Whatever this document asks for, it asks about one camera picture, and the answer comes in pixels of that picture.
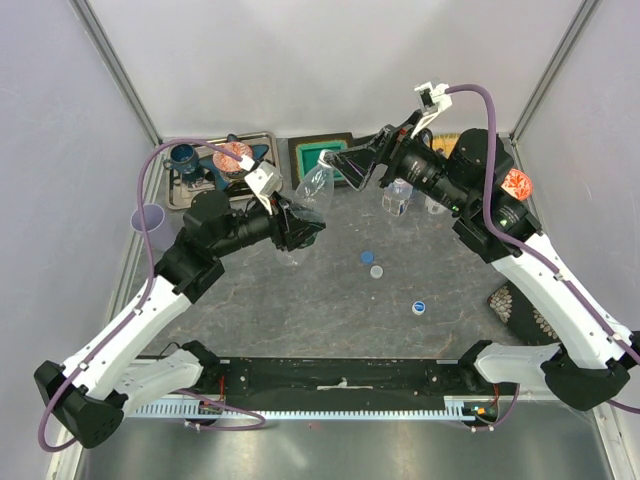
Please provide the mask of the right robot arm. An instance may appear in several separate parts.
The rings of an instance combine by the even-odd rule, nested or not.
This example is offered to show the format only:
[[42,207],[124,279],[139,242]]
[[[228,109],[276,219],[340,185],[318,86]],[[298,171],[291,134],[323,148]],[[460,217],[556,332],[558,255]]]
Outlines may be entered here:
[[527,205],[503,189],[514,160],[498,136],[468,129],[444,155],[413,132],[417,120],[413,114],[321,158],[356,190],[383,165],[381,186],[402,180],[449,210],[459,240],[515,286],[557,336],[543,346],[477,343],[458,368],[460,386],[473,394],[492,383],[541,386],[582,411],[613,402],[639,364],[638,333],[605,313]]

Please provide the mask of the white green Cestbon cap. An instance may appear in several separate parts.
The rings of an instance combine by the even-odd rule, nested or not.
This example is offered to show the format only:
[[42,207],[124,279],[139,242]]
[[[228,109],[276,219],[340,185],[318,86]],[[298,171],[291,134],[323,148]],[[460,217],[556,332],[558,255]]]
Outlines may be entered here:
[[323,149],[320,152],[318,163],[332,166],[335,162],[335,152],[328,149]]

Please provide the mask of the white cap clear bottle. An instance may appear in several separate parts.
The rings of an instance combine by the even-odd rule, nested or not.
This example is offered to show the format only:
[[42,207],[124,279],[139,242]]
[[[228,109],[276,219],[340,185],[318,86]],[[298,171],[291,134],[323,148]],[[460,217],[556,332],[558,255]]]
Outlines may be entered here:
[[432,215],[441,215],[447,211],[444,206],[431,199],[430,197],[425,198],[425,209],[429,214]]

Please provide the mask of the blue white Pocari cap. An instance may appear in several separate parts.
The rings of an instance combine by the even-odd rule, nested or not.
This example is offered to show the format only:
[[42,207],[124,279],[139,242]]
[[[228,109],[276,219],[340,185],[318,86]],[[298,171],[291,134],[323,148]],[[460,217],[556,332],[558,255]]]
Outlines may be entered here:
[[415,315],[423,315],[426,310],[425,303],[422,301],[415,301],[412,304],[411,310]]

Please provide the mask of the green label plastic bottle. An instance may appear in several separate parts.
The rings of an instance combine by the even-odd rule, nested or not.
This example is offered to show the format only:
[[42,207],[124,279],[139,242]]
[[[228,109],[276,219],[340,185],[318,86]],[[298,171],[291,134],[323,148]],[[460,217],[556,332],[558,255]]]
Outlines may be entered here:
[[[291,197],[303,207],[294,209],[302,219],[326,221],[334,195],[334,169],[328,163],[329,157],[330,151],[323,149],[317,164],[304,176]],[[291,252],[277,250],[276,258],[284,266],[299,266],[309,257],[316,238],[317,234],[312,235],[300,248]]]

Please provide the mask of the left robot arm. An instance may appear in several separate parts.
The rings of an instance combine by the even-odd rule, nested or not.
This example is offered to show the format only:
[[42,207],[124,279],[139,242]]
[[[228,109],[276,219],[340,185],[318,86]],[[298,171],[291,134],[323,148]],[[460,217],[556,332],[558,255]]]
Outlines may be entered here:
[[64,362],[45,361],[36,369],[45,417],[55,417],[73,440],[91,449],[144,405],[189,388],[211,392],[220,361],[198,341],[136,370],[129,366],[223,275],[223,257],[263,240],[281,251],[303,249],[325,226],[319,212],[279,193],[246,211],[232,208],[223,192],[197,195],[173,245],[120,314]]

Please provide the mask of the blue cap small bottle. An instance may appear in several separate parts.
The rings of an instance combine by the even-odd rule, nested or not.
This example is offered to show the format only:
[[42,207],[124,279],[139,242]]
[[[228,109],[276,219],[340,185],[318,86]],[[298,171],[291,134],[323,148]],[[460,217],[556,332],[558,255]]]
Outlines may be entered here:
[[410,202],[413,187],[402,179],[395,179],[383,190],[382,208],[394,217],[402,216]]

